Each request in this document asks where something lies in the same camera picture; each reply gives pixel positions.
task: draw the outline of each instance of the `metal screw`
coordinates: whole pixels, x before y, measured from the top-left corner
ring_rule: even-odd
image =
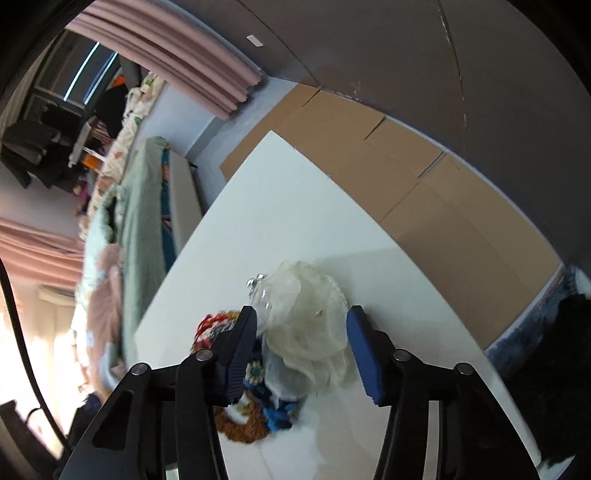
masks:
[[[462,375],[472,375],[474,373],[474,367],[470,364],[458,364],[457,371],[459,371]]]
[[[397,348],[394,353],[392,354],[395,360],[399,362],[408,362],[411,358],[411,355],[408,351],[404,348]]]
[[[131,367],[132,375],[143,375],[148,371],[148,364],[135,364]]]
[[[209,348],[202,348],[195,353],[195,358],[200,362],[207,362],[213,358],[213,352]]]

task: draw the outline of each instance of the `colorful crochet item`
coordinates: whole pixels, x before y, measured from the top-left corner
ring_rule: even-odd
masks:
[[[207,315],[197,328],[191,352],[211,348],[218,334],[233,328],[239,315],[240,312],[235,310]],[[251,443],[264,438],[269,431],[290,429],[297,419],[301,404],[281,400],[267,388],[261,347],[262,342],[257,339],[246,366],[243,384],[250,402],[229,407],[247,417],[246,423],[235,422],[225,409],[215,409],[216,430],[236,442]]]
[[[217,334],[231,330],[239,315],[240,312],[236,310],[219,312],[217,315],[207,315],[197,328],[191,352],[195,353],[202,348],[211,348]]]

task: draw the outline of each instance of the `pink curtain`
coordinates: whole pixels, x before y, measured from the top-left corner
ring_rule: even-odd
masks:
[[[0,218],[0,257],[10,277],[74,290],[84,243]]]
[[[150,0],[96,0],[67,28],[150,69],[223,120],[261,80],[202,27]]]

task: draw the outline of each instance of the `crocheted flower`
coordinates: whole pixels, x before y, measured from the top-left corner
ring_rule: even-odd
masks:
[[[259,385],[265,378],[265,368],[257,360],[249,362],[246,366],[244,379],[251,385]]]

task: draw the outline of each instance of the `orange object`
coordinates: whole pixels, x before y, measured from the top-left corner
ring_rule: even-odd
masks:
[[[125,77],[123,75],[119,75],[114,81],[111,88],[118,87],[119,85],[123,85],[125,83]]]
[[[96,158],[94,155],[87,153],[84,160],[82,160],[82,164],[92,170],[100,170],[103,166],[103,161],[100,158]]]

